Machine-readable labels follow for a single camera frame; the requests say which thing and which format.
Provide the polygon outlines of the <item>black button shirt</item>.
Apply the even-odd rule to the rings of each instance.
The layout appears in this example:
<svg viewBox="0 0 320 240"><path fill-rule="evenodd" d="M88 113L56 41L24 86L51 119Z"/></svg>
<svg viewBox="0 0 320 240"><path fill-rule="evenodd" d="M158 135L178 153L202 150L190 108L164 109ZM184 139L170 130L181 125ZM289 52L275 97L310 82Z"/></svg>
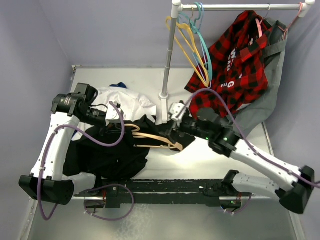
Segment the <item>black button shirt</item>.
<svg viewBox="0 0 320 240"><path fill-rule="evenodd" d="M140 127L140 132L164 137L170 127L169 124L155 125L156 129L138 123L129 123ZM196 138L188 134L174 137L175 143L180 143L186 149ZM136 139L132 135L132 128L125 127L121 142L113 147L101 146L86 136L75 133L67 150L63 165L65 176L74 176L80 173L90 173L111 181L129 180L140 173L148 162L150 149L160 148L134 147L139 145L160 145L157 140Z"/></svg>

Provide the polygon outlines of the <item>beige wooden hanger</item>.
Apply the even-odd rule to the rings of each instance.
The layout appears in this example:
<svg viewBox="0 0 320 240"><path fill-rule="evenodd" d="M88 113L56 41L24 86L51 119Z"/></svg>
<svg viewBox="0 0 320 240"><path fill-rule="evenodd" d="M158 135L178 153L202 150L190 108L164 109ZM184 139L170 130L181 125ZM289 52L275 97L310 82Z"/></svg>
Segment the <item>beige wooden hanger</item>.
<svg viewBox="0 0 320 240"><path fill-rule="evenodd" d="M179 152L182 152L184 150L183 145L181 145L178 142L172 143L169 139L167 139L163 136L152 135L152 134L140 132L140 130L141 130L140 127L135 124L126 123L124 126L126 128L132 128L131 133L135 139L156 140L158 142L161 142L160 145L151 145L150 143L148 143L148 144L134 144L133 145L134 147L178 150Z"/></svg>

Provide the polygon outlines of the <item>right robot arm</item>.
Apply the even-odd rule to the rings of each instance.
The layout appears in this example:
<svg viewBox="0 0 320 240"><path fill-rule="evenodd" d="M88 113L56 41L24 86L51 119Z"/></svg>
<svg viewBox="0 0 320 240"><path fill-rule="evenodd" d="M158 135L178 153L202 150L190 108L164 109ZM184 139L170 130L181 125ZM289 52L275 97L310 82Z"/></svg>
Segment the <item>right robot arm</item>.
<svg viewBox="0 0 320 240"><path fill-rule="evenodd" d="M220 117L209 108L198 111L199 119L190 117L183 102L174 102L168 111L172 121L172 141L179 134L206 140L215 153L241 162L263 174L250 176L230 170L222 181L228 196L251 193L279 201L288 211L302 215L315 188L315 171L305 165L298 167L270 155L250 143L239 133L221 125Z"/></svg>

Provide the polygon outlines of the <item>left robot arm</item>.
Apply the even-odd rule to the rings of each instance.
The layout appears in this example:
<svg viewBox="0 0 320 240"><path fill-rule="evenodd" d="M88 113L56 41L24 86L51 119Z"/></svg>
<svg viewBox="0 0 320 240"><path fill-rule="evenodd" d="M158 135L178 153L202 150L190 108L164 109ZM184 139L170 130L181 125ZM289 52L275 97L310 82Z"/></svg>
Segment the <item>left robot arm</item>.
<svg viewBox="0 0 320 240"><path fill-rule="evenodd" d="M118 101L99 110L92 104L98 90L89 84L77 84L75 91L58 94L52 101L50 126L36 164L29 175L21 175L19 186L34 200L67 205L74 195L87 191L98 196L103 184L92 173L65 176L63 168L68 148L79 123L104 128L108 123L123 123L123 111Z"/></svg>

